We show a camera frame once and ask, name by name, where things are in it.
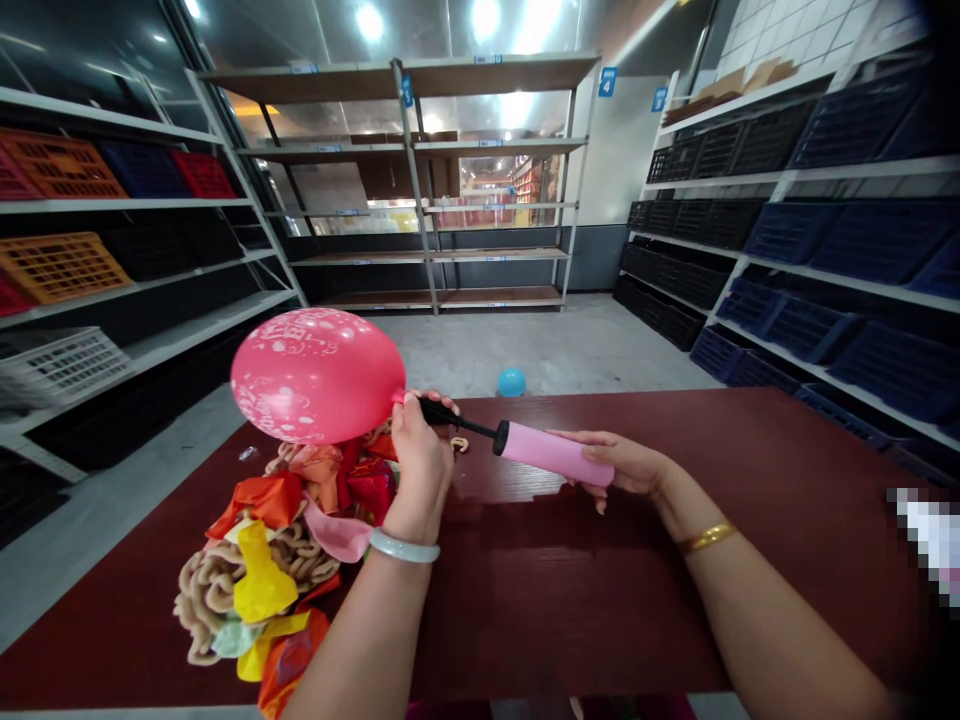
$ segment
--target gold bracelet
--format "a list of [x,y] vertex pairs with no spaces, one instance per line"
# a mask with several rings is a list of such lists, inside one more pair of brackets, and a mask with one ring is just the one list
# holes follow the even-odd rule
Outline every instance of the gold bracelet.
[[719,525],[714,525],[709,530],[697,535],[695,538],[690,538],[689,540],[684,540],[683,542],[677,543],[680,548],[680,552],[684,555],[689,555],[690,553],[701,550],[707,545],[713,545],[715,542],[723,540],[725,537],[730,537],[737,532],[737,529],[728,522],[722,522]]

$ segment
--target white tile wall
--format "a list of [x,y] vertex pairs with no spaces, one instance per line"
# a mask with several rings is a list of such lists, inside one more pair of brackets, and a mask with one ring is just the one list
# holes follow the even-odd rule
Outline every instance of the white tile wall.
[[[717,77],[740,67],[747,78],[774,57],[816,66],[850,51],[878,0],[741,0],[717,67]],[[893,0],[881,39],[919,27],[911,0]]]

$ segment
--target hand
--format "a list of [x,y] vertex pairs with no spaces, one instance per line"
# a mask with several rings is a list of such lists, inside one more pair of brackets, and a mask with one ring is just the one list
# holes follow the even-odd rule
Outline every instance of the hand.
[[[627,492],[656,495],[662,490],[666,478],[679,469],[679,466],[663,453],[613,433],[591,430],[547,432],[585,445],[583,455],[589,460],[613,465],[616,469],[613,484]],[[570,478],[567,478],[567,482],[571,485],[578,484]],[[607,509],[607,489],[587,483],[582,485],[583,489],[593,496],[597,512],[603,515]]]
[[[400,487],[387,511],[383,529],[398,540],[433,545],[453,479],[453,450],[423,419],[417,402],[420,394],[418,390],[410,390],[402,404],[393,405],[391,433],[400,461]],[[427,390],[424,394],[460,414],[454,402],[436,390]]]

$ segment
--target pink balloon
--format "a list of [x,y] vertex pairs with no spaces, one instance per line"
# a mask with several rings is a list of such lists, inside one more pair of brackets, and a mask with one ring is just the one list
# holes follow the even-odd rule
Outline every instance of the pink balloon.
[[230,378],[247,420],[267,435],[307,445],[370,432],[407,385],[400,352],[382,330],[329,308],[267,320],[240,345]]

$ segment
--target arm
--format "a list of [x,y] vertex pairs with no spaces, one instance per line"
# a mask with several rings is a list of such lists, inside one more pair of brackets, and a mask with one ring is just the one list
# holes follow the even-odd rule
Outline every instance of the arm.
[[[562,433],[614,465],[614,485],[646,494],[675,542],[725,521],[696,481],[666,456],[610,433]],[[598,510],[606,493],[589,489]],[[724,665],[754,720],[894,717],[879,680],[743,535],[689,553]]]
[[[407,402],[412,397],[407,393],[404,404],[393,409],[400,487],[383,531],[398,540],[434,545],[453,477],[453,452],[427,426],[420,404]],[[444,404],[454,407],[449,398]],[[404,716],[431,567],[371,548],[284,720]]]

